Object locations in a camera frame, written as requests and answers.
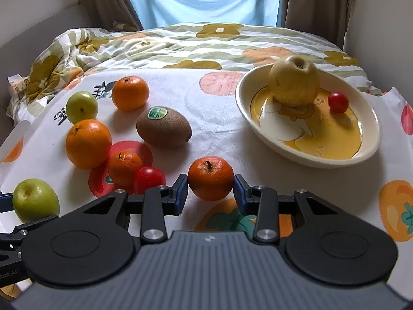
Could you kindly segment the green apple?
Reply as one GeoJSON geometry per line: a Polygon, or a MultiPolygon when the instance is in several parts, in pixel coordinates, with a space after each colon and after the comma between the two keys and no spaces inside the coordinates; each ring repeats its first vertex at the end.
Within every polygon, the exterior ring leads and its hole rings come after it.
{"type": "Polygon", "coordinates": [[[60,202],[56,192],[40,179],[26,179],[16,186],[13,208],[23,223],[60,215],[60,202]]]}
{"type": "Polygon", "coordinates": [[[95,119],[98,109],[99,106],[94,95],[86,91],[79,91],[70,96],[65,107],[67,118],[72,124],[82,120],[95,119]]]}

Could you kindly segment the red tomato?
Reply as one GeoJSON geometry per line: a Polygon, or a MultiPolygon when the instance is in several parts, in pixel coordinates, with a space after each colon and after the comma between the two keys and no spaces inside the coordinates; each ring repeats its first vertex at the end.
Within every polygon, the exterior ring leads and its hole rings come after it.
{"type": "Polygon", "coordinates": [[[166,185],[166,178],[163,172],[155,167],[142,167],[135,173],[134,192],[138,195],[160,185],[166,185]]]}

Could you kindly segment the small mandarin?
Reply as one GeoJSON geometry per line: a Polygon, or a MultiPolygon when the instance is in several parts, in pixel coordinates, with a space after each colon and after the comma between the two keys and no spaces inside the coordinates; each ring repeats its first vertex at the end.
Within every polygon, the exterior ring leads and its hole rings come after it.
{"type": "Polygon", "coordinates": [[[134,152],[122,150],[111,156],[108,161],[108,175],[122,188],[134,184],[135,173],[144,166],[142,159],[134,152]]]}
{"type": "Polygon", "coordinates": [[[195,160],[188,170],[188,184],[200,199],[215,202],[226,198],[232,190],[234,172],[223,158],[205,156],[195,160]]]}

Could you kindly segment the brown kiwi with sticker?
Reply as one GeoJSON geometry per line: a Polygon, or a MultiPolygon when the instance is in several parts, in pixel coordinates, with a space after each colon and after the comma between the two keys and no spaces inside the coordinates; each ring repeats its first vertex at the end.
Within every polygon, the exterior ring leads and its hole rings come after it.
{"type": "Polygon", "coordinates": [[[136,129],[146,143],[158,148],[180,148],[192,137],[189,121],[165,106],[154,106],[141,113],[136,129]]]}

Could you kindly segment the large orange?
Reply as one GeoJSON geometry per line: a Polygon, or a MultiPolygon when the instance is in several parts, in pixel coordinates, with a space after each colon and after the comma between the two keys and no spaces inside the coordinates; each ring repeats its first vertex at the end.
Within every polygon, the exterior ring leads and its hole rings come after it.
{"type": "Polygon", "coordinates": [[[65,152],[69,161],[79,169],[91,170],[108,157],[112,146],[110,131],[95,119],[77,122],[65,139],[65,152]]]}

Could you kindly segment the orange mandarin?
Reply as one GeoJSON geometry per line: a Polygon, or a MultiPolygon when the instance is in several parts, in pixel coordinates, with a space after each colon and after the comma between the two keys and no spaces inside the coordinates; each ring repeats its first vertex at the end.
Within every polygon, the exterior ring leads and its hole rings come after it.
{"type": "Polygon", "coordinates": [[[118,110],[129,112],[143,107],[149,95],[149,86],[144,79],[126,76],[114,84],[111,98],[118,110]]]}

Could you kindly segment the cream yellow oval bowl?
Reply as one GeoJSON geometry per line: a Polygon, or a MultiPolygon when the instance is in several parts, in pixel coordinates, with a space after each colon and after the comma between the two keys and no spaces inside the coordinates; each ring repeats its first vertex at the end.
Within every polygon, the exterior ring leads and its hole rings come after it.
{"type": "Polygon", "coordinates": [[[370,159],[379,149],[382,129],[363,93],[345,80],[320,70],[321,91],[313,104],[288,108],[271,97],[270,65],[246,73],[235,90],[237,106],[257,137],[279,155],[308,167],[350,167],[370,159]],[[345,113],[328,105],[332,92],[349,99],[345,113]]]}

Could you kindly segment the white fruit print cloth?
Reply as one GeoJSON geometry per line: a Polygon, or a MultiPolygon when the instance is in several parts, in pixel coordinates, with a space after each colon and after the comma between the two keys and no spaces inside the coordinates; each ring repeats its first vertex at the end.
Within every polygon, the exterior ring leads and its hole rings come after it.
{"type": "Polygon", "coordinates": [[[41,179],[57,193],[61,213],[113,190],[105,169],[77,169],[64,150],[71,126],[64,107],[73,93],[86,90],[99,98],[97,118],[110,130],[115,150],[133,150],[161,170],[168,184],[196,159],[218,156],[252,185],[268,185],[286,195],[309,190],[387,231],[399,250],[388,282],[404,297],[412,297],[412,108],[396,89],[381,97],[366,95],[382,127],[382,142],[373,157],[351,167],[315,169],[280,156],[254,134],[237,108],[237,72],[138,72],[150,88],[149,106],[172,108],[190,123],[190,141],[175,150],[145,144],[135,128],[138,113],[123,113],[113,105],[111,86],[124,76],[125,71],[101,72],[61,91],[27,131],[20,131],[10,160],[1,165],[1,190],[12,192],[25,179],[41,179]]]}

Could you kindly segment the small printed box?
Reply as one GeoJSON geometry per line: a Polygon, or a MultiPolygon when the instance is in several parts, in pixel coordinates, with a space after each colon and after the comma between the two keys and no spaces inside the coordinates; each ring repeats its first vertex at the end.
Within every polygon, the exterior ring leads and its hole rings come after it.
{"type": "Polygon", "coordinates": [[[19,99],[23,98],[29,83],[29,77],[22,77],[20,74],[16,74],[14,76],[8,77],[8,82],[8,91],[10,96],[19,99]]]}

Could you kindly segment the cherry tomato in bowl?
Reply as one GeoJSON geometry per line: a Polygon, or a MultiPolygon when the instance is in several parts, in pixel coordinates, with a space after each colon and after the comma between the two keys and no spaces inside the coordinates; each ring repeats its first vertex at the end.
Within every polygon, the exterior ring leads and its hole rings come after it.
{"type": "Polygon", "coordinates": [[[333,113],[345,113],[349,108],[349,99],[342,92],[332,92],[328,96],[328,105],[333,113]]]}

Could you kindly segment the yellow pear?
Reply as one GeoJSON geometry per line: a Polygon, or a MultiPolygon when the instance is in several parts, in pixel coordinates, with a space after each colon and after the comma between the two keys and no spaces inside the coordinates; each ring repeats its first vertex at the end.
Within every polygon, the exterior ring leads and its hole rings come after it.
{"type": "Polygon", "coordinates": [[[319,70],[299,55],[279,59],[268,76],[271,95],[283,105],[297,108],[312,104],[321,89],[319,70]]]}

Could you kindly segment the floral striped quilt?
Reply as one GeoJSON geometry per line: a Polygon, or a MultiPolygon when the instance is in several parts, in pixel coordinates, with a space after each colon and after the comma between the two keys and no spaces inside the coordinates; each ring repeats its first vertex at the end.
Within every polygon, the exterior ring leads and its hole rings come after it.
{"type": "Polygon", "coordinates": [[[22,96],[7,115],[33,121],[64,89],[82,77],[119,69],[215,69],[249,71],[289,55],[302,55],[361,92],[380,96],[357,59],[317,35],[283,27],[239,23],[179,23],[137,31],[115,22],[113,31],[70,29],[33,60],[22,96]]]}

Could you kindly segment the brown curtain right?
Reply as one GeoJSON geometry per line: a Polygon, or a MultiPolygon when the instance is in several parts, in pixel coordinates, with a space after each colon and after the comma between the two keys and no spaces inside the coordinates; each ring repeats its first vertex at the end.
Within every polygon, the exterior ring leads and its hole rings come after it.
{"type": "Polygon", "coordinates": [[[344,46],[351,0],[280,0],[281,26],[344,46]]]}

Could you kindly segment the brown curtain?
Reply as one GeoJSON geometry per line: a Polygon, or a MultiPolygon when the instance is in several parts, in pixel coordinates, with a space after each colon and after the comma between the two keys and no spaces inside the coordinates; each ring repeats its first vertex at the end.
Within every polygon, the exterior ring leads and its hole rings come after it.
{"type": "Polygon", "coordinates": [[[351,0],[280,0],[281,26],[344,46],[351,0]]]}
{"type": "Polygon", "coordinates": [[[114,22],[126,23],[137,30],[143,26],[130,0],[79,0],[86,7],[94,26],[110,30],[114,22]]]}

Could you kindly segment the brown curtain left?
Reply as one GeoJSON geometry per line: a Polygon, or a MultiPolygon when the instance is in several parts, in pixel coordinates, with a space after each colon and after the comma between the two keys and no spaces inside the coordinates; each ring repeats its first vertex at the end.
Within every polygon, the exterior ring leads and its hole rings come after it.
{"type": "Polygon", "coordinates": [[[130,0],[79,0],[86,7],[94,26],[110,30],[114,22],[126,23],[137,30],[143,26],[130,0]]]}

